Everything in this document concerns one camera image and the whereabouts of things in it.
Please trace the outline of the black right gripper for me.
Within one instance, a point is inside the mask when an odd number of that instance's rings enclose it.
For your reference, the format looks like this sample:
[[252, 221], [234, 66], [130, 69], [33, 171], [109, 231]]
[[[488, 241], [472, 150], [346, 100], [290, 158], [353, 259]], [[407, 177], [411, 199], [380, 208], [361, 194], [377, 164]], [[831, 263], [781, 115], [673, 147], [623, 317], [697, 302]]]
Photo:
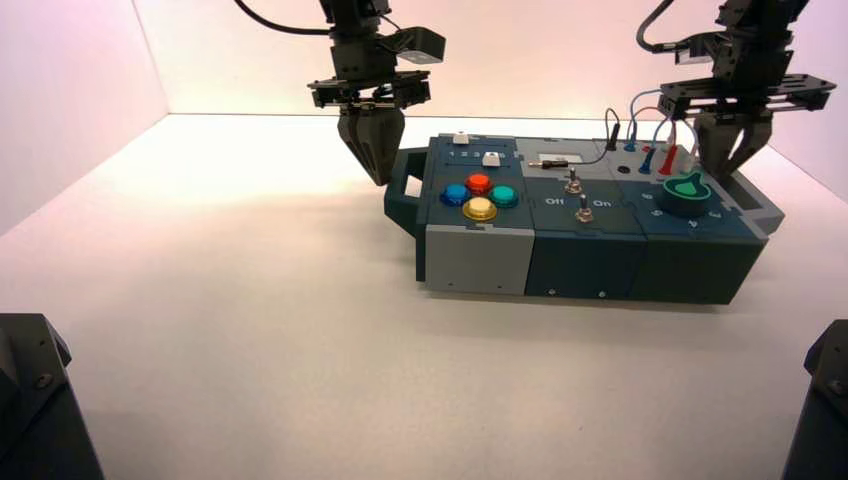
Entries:
[[[787, 72], [794, 54], [789, 48], [793, 39], [790, 30], [769, 36], [731, 29], [699, 33], [676, 43], [676, 63], [710, 60], [712, 74], [661, 85], [660, 111], [681, 120], [712, 113], [739, 115], [758, 109], [773, 113], [823, 109], [836, 84], [809, 74]], [[767, 145], [773, 117], [749, 118], [740, 126], [701, 116], [695, 119], [694, 128], [702, 168], [713, 178], [726, 178]], [[733, 149], [739, 134], [741, 140]]]

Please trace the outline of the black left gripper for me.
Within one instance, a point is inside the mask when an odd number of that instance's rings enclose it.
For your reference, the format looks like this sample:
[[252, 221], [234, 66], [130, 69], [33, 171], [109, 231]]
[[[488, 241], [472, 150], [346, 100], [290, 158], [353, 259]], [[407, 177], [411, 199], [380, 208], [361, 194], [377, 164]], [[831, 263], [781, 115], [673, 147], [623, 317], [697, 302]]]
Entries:
[[390, 182], [405, 128], [400, 109], [431, 99], [430, 72], [399, 71], [400, 59], [418, 66], [431, 62], [429, 33], [330, 35], [335, 75], [307, 84], [317, 107], [395, 108], [341, 111], [340, 138], [377, 186]]

